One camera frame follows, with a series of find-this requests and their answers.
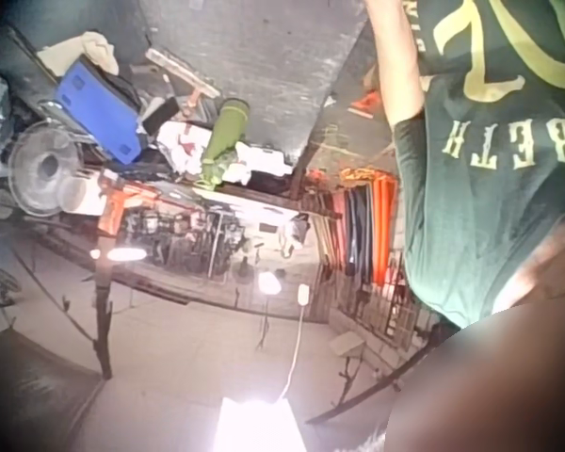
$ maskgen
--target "lamp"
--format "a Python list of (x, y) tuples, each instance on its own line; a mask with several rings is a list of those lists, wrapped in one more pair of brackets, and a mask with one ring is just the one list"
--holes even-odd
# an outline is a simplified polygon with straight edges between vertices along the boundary
[(283, 289), (281, 282), (271, 271), (265, 271), (259, 274), (257, 283), (260, 291), (266, 295), (278, 295)]
[[(90, 252), (90, 257), (94, 260), (101, 257), (100, 250), (92, 250)], [(147, 257), (147, 251), (142, 248), (114, 248), (106, 256), (109, 261), (113, 262), (131, 262), (131, 261), (141, 261)]]
[(288, 400), (237, 403), (224, 398), (214, 452), (306, 452)]

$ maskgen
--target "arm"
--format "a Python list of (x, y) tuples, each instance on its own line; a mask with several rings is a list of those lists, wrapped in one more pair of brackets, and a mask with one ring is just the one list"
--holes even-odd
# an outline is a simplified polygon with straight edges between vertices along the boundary
[(425, 103), (417, 51), (401, 0), (365, 0), (375, 32), (381, 99), (392, 130)]

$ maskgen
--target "black pole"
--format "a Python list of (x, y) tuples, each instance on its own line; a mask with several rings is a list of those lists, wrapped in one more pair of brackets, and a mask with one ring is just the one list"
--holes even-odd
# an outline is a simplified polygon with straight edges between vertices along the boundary
[(101, 364), (103, 379), (112, 379), (111, 357), (109, 355), (109, 329), (111, 327), (112, 307), (109, 303), (111, 291), (111, 277), (113, 274), (113, 263), (106, 257), (115, 248), (115, 237), (100, 235), (98, 239), (98, 250), (101, 252), (96, 260), (96, 330), (97, 337), (94, 341), (94, 351)]

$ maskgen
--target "light bulb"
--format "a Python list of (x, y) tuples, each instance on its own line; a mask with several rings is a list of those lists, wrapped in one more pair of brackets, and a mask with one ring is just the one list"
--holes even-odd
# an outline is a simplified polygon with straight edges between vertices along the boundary
[[(101, 257), (100, 250), (92, 250), (90, 257), (94, 260)], [(113, 262), (131, 262), (141, 261), (147, 257), (147, 251), (142, 248), (114, 248), (106, 256), (109, 261)]]
[(260, 291), (266, 295), (278, 295), (283, 288), (281, 282), (271, 271), (260, 273), (257, 279)]

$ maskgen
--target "white container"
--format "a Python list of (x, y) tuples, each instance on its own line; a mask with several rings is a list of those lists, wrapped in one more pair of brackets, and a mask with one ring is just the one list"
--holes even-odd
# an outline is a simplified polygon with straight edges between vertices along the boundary
[(100, 173), (77, 174), (64, 179), (58, 186), (58, 203), (68, 214), (99, 217), (106, 206), (106, 196), (98, 185)]

